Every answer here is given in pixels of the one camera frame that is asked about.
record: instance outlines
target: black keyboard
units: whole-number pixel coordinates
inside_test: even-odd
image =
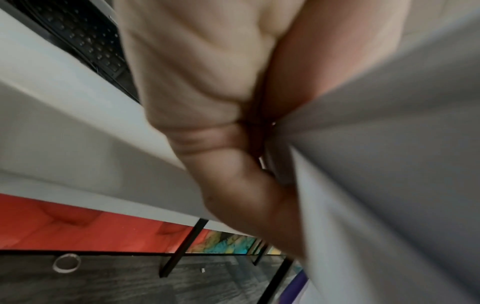
[[[89,1],[19,0],[18,4],[94,71],[139,102],[118,30]]]

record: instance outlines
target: gray floor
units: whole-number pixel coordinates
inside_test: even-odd
[[[54,259],[1,255],[0,303],[256,303],[283,260],[265,256],[255,267],[247,256],[188,256],[160,279],[155,256],[83,256],[70,274],[54,272]]]

